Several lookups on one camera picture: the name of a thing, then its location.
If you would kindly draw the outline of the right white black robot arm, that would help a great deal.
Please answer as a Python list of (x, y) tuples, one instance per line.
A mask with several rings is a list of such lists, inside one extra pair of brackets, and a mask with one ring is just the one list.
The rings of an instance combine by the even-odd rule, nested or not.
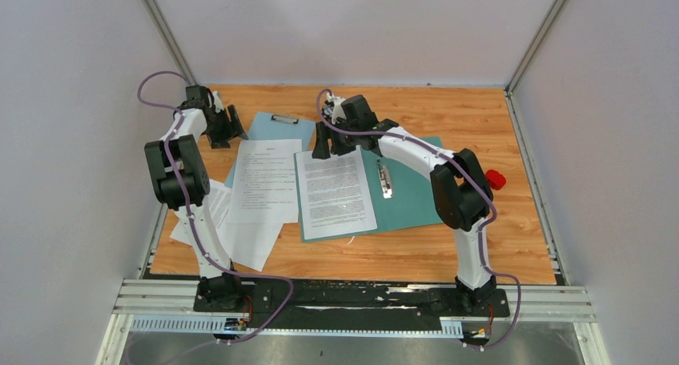
[(361, 147), (399, 162), (430, 182), (436, 213), (455, 238), (455, 302), (464, 313), (479, 314), (496, 290), (496, 274), (488, 265), (485, 246), (485, 227), (495, 219), (496, 209), (476, 155), (469, 149), (443, 149), (391, 119), (379, 120), (361, 94), (342, 98), (324, 88), (315, 108), (320, 121), (315, 125), (313, 158), (328, 159)]

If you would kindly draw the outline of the printed text paper sheet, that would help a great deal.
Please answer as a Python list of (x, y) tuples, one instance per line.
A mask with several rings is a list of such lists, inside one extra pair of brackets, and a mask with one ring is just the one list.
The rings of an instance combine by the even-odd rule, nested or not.
[(377, 229), (364, 161), (360, 150), (313, 158), (295, 154), (302, 241), (356, 236)]

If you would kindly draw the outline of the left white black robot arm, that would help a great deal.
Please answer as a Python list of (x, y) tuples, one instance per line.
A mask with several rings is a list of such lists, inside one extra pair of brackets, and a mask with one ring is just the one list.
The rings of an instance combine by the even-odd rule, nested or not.
[(144, 147), (156, 198), (175, 212), (199, 262), (196, 311), (237, 311), (246, 299), (231, 258), (219, 241), (208, 197), (210, 179), (199, 152), (198, 140), (206, 136), (213, 149), (230, 146), (233, 138), (247, 135), (235, 106), (224, 106), (206, 86), (185, 89), (186, 99), (174, 107), (174, 122), (158, 141)]

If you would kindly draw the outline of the green file folder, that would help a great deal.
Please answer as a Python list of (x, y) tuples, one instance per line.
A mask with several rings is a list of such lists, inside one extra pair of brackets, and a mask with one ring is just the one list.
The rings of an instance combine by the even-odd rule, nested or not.
[(362, 235), (436, 225), (430, 182), (420, 173), (390, 158), (360, 150), (377, 219), (377, 229)]

